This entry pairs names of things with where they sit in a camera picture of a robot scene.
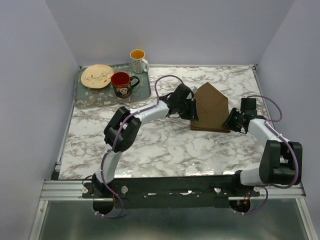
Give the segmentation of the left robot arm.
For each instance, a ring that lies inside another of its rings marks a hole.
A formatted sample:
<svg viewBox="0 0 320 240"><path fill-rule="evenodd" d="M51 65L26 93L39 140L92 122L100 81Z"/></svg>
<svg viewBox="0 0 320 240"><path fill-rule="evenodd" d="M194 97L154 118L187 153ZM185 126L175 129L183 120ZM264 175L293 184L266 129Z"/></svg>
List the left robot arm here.
<svg viewBox="0 0 320 240"><path fill-rule="evenodd" d="M103 131L106 153L91 180L93 191L99 197L104 198L110 194L109 183L115 178L119 160L133 145L143 125L172 115L177 115L182 120L199 120L194 99L196 92L196 87L189 88L181 83L173 92L159 97L154 104L131 110L120 107L115 112Z"/></svg>

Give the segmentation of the beige floral plate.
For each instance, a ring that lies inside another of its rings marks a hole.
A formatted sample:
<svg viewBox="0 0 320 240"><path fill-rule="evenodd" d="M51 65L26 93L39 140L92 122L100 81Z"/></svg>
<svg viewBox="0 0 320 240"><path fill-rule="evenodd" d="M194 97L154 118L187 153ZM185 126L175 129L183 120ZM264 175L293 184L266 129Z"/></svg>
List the beige floral plate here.
<svg viewBox="0 0 320 240"><path fill-rule="evenodd" d="M111 83L114 70L106 64L95 64L87 67L80 78L81 83L90 89L102 89Z"/></svg>

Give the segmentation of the black skull mug red inside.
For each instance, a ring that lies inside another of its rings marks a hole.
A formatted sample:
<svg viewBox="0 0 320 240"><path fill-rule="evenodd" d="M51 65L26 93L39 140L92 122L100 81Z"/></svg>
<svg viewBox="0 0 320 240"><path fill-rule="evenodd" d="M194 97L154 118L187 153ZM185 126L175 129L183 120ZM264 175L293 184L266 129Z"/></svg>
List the black skull mug red inside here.
<svg viewBox="0 0 320 240"><path fill-rule="evenodd" d="M137 76L130 76L126 72L117 72L110 78L114 94L118 98L128 98L132 90L140 84L140 79Z"/></svg>

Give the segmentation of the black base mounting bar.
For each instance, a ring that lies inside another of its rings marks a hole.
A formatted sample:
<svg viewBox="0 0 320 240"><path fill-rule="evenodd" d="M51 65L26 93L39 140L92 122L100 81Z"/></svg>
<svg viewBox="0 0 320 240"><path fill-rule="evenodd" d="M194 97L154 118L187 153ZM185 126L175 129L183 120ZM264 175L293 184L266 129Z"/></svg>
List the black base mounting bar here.
<svg viewBox="0 0 320 240"><path fill-rule="evenodd" d="M82 189L84 199L126 209L228 208L231 201L259 195L253 186L242 185L237 174L116 178L108 186L94 178Z"/></svg>

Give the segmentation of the brown cloth napkin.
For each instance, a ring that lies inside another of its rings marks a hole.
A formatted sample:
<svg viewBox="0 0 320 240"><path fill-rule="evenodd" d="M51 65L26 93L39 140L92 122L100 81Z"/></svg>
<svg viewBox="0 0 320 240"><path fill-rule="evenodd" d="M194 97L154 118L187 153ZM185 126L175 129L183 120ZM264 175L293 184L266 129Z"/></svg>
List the brown cloth napkin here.
<svg viewBox="0 0 320 240"><path fill-rule="evenodd" d="M192 131L230 133L223 127L229 116L228 98L209 82L199 87L194 94L198 121L190 122Z"/></svg>

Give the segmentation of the aluminium frame rail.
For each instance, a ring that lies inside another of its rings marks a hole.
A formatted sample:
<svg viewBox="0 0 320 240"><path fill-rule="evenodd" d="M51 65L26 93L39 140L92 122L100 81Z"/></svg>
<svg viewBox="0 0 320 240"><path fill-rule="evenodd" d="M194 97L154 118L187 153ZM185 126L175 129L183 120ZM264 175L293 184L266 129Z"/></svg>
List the aluminium frame rail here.
<svg viewBox="0 0 320 240"><path fill-rule="evenodd" d="M83 198L89 179L47 180L32 240L317 240L301 184L253 187L228 208L116 208Z"/></svg>

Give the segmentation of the floral green tray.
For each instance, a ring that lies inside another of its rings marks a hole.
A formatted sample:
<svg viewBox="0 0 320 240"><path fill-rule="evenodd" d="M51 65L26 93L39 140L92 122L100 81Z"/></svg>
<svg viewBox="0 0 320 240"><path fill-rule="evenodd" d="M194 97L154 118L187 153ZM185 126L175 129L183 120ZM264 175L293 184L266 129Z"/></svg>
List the floral green tray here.
<svg viewBox="0 0 320 240"><path fill-rule="evenodd" d="M116 96L112 84L101 89L88 88L81 83L81 77L86 69L84 66L75 74L74 102L79 109L109 106L146 100L151 96L151 85L147 72L134 73L130 63L114 64L110 66L115 73L125 72L130 76L137 76L140 83L132 90L127 98Z"/></svg>

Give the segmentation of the white mug orange inside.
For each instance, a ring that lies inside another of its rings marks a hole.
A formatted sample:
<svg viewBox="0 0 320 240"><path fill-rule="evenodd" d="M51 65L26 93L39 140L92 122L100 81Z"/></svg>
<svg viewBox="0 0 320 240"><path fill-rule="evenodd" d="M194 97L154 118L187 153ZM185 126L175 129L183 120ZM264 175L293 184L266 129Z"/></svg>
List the white mug orange inside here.
<svg viewBox="0 0 320 240"><path fill-rule="evenodd" d="M145 59L145 56L145 52L141 49L134 49L131 51L131 67L134 73L141 74L149 71L149 62Z"/></svg>

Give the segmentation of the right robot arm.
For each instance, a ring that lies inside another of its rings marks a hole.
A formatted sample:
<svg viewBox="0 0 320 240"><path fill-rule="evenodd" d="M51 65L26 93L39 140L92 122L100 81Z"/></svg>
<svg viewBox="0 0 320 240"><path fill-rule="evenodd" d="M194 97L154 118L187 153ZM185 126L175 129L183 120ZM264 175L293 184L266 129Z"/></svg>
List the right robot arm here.
<svg viewBox="0 0 320 240"><path fill-rule="evenodd" d="M264 147L258 168L242 170L239 178L230 183L230 191L241 196L248 186L273 186L288 189L298 185L302 178L303 147L277 132L257 112L256 95L241 99L240 109L231 110L222 126L233 132L250 133Z"/></svg>

